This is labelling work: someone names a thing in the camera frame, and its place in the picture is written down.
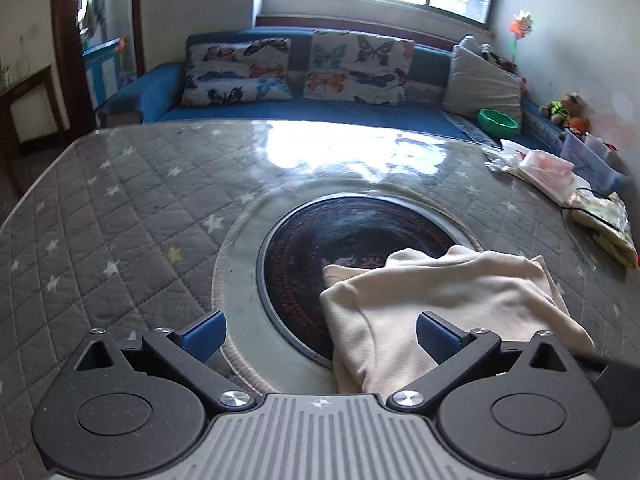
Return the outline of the black white plush toy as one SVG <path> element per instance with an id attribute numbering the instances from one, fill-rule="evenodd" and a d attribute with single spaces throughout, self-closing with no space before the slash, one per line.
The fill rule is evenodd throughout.
<path id="1" fill-rule="evenodd" d="M 509 60 L 499 56 L 490 44 L 482 44 L 480 46 L 480 55 L 491 65 L 495 65 L 511 74 L 516 73 L 516 66 Z"/>

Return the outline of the pink white plastic package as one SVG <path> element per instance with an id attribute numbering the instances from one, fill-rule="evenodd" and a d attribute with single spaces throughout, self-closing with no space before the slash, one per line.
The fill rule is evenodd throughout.
<path id="1" fill-rule="evenodd" d="M 486 166 L 495 172 L 506 172 L 533 185 L 555 205 L 570 206 L 570 196 L 578 188 L 590 191 L 587 180 L 574 173 L 574 164 L 541 150 L 503 140 L 501 148 L 483 145 Z"/>

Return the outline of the teddy bear green vest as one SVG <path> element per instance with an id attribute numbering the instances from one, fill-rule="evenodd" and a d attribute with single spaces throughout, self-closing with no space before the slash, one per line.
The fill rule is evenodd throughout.
<path id="1" fill-rule="evenodd" d="M 544 104 L 539 109 L 539 113 L 549 119 L 553 125 L 565 127 L 571 119 L 582 117 L 584 103 L 577 93 L 565 93 L 561 99 Z"/>

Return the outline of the grey plain cushion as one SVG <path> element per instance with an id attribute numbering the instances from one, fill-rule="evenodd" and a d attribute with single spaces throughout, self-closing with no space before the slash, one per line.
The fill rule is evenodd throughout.
<path id="1" fill-rule="evenodd" d="M 521 127 L 521 81 L 487 61 L 482 47 L 468 35 L 452 49 L 442 108 L 466 118 L 475 118 L 483 108 L 496 110 Z"/>

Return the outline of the yellow patterned folded cloth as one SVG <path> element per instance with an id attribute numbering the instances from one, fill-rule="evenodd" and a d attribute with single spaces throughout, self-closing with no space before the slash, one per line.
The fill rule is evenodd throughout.
<path id="1" fill-rule="evenodd" d="M 600 197 L 588 188 L 578 188 L 568 199 L 570 215 L 584 226 L 593 240 L 622 266 L 639 267 L 639 256 L 631 236 L 626 205 L 616 192 Z"/>

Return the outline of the butterfly print cushion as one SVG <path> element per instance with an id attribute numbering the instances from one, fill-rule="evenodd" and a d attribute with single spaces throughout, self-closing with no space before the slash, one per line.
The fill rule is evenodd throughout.
<path id="1" fill-rule="evenodd" d="M 187 107 L 289 101 L 291 40 L 269 37 L 245 42 L 194 44 L 186 49 Z"/>
<path id="2" fill-rule="evenodd" d="M 311 37 L 304 97 L 404 105 L 413 55 L 411 40 L 365 32 L 316 30 Z"/>

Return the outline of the left butterfly print cushion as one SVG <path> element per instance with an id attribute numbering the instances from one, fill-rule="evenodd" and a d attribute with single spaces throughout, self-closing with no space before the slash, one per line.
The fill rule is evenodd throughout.
<path id="1" fill-rule="evenodd" d="M 289 101 L 291 40 L 269 37 L 245 42 L 194 44 L 186 49 L 187 107 Z"/>

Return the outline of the orange plush toy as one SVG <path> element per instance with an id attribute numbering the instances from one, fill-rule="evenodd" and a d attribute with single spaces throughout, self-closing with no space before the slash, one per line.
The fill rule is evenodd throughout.
<path id="1" fill-rule="evenodd" d="M 589 132 L 590 121 L 588 118 L 572 117 L 567 122 L 567 128 L 576 136 L 585 136 Z"/>

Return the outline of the cream garment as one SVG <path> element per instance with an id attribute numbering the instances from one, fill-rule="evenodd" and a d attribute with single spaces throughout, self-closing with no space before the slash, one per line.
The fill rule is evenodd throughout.
<path id="1" fill-rule="evenodd" d="M 541 256 L 454 245 L 433 258 L 403 249 L 378 269 L 329 264 L 323 278 L 320 304 L 340 393 L 386 399 L 432 370 L 435 361 L 416 339 L 416 320 L 426 311 L 465 332 L 487 328 L 506 341 L 528 341 L 551 330 L 567 348 L 594 350 Z"/>

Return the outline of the clear blue storage bin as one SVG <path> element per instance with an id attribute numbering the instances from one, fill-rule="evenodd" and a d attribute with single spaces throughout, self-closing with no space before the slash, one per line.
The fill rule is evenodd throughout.
<path id="1" fill-rule="evenodd" d="M 615 170 L 570 131 L 565 133 L 560 157 L 571 162 L 574 174 L 585 179 L 599 194 L 623 191 L 630 183 L 626 174 Z"/>

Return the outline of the black round induction cooktop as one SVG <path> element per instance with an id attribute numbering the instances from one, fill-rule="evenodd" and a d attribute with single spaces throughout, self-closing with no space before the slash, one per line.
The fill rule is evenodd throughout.
<path id="1" fill-rule="evenodd" d="M 434 205 L 364 193 L 321 196 L 288 212 L 266 235 L 256 262 L 257 290 L 285 341 L 329 370 L 333 342 L 320 304 L 324 268 L 373 270 L 401 249 L 439 258 L 454 245 L 482 248 Z"/>

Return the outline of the dark wooden door frame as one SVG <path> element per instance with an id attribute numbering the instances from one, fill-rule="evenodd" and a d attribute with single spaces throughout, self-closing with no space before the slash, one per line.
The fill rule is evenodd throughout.
<path id="1" fill-rule="evenodd" d="M 82 60 L 78 32 L 77 4 L 75 0 L 50 0 L 52 37 L 58 80 L 62 90 L 64 105 L 70 122 L 70 131 L 83 136 L 96 130 L 96 116 L 91 107 L 89 86 Z M 130 3 L 132 39 L 134 40 L 134 60 L 137 75 L 146 73 L 141 0 Z"/>

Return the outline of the blue sofa bench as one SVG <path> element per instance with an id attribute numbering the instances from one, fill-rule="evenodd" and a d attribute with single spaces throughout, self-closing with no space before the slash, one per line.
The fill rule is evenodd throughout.
<path id="1" fill-rule="evenodd" d="M 209 32 L 191 35 L 190 48 L 213 42 L 245 42 L 268 37 L 292 40 L 288 62 L 288 85 L 293 99 L 230 106 L 190 107 L 181 104 L 185 62 L 160 64 L 114 94 L 98 110 L 102 128 L 210 118 L 310 120 L 343 124 L 386 127 L 427 132 L 446 138 L 469 139 L 488 143 L 474 119 L 458 117 L 440 108 L 444 96 L 451 53 L 417 44 L 407 82 L 407 101 L 403 106 L 370 105 L 354 102 L 308 100 L 303 84 L 308 68 L 311 37 L 314 31 L 303 27 L 257 27 L 233 32 Z"/>

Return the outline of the grey quilted star table cover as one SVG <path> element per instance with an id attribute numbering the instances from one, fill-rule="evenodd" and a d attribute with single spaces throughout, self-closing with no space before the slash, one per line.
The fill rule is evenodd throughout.
<path id="1" fill-rule="evenodd" d="M 102 130 L 66 148 L 1 229 L 2 477 L 42 475 L 32 412 L 88 330 L 134 339 L 194 321 L 241 214 L 361 191 L 441 206 L 487 249 L 544 257 L 599 353 L 638 360 L 638 274 L 472 143 L 322 122 Z"/>

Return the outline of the orange pinwheel toy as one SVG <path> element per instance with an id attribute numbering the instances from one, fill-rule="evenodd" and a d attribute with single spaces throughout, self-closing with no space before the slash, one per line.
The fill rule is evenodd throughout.
<path id="1" fill-rule="evenodd" d="M 522 39 L 526 38 L 533 30 L 532 14 L 527 11 L 520 11 L 518 14 L 514 14 L 509 30 L 513 36 L 511 42 L 511 58 L 512 62 L 515 62 L 516 52 L 518 52 L 518 43 Z"/>

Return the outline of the green plastic bowl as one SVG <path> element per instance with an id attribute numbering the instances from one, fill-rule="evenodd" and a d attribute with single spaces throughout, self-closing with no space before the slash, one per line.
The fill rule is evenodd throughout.
<path id="1" fill-rule="evenodd" d="M 482 108 L 478 112 L 477 122 L 483 131 L 497 138 L 517 136 L 521 131 L 520 125 L 512 117 L 489 108 Z"/>

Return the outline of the right butterfly print cushion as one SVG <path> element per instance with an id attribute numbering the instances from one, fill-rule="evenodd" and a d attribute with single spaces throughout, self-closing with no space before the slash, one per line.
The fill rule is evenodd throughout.
<path id="1" fill-rule="evenodd" d="M 404 105 L 413 55 L 411 40 L 365 32 L 316 30 L 311 37 L 304 97 Z"/>

